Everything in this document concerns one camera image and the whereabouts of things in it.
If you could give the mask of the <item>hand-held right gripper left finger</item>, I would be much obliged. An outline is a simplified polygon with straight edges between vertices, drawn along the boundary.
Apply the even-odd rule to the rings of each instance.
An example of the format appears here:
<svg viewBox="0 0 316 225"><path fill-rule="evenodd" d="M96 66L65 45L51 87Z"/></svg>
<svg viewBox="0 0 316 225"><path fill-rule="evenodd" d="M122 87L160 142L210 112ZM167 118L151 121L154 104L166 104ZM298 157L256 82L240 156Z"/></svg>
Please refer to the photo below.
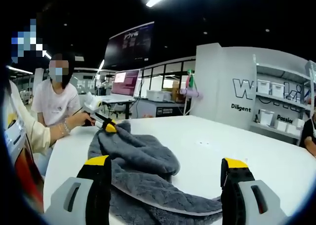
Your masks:
<svg viewBox="0 0 316 225"><path fill-rule="evenodd" d="M88 159L52 194L45 220L50 225L108 225L111 183L110 157Z"/></svg>

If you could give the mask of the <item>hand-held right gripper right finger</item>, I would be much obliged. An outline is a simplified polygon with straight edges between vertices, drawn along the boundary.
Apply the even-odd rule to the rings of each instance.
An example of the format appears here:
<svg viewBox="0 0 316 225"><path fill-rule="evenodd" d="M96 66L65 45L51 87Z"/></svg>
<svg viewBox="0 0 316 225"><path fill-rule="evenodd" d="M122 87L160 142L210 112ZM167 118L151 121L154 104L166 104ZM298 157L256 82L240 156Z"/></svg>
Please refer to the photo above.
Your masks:
<svg viewBox="0 0 316 225"><path fill-rule="evenodd" d="M224 225L283 225L288 220L277 194L240 160L222 159L221 188Z"/></svg>

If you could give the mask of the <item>person's left hand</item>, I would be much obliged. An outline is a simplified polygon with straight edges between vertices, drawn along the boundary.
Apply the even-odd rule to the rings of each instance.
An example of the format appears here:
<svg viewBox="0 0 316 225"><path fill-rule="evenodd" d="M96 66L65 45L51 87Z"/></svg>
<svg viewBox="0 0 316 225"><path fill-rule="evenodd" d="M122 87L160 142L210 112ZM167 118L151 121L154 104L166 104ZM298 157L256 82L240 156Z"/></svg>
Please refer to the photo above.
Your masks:
<svg viewBox="0 0 316 225"><path fill-rule="evenodd" d="M94 126L96 122L87 112L78 112L68 119L68 125L73 129L85 125L86 121L89 121L91 126Z"/></svg>

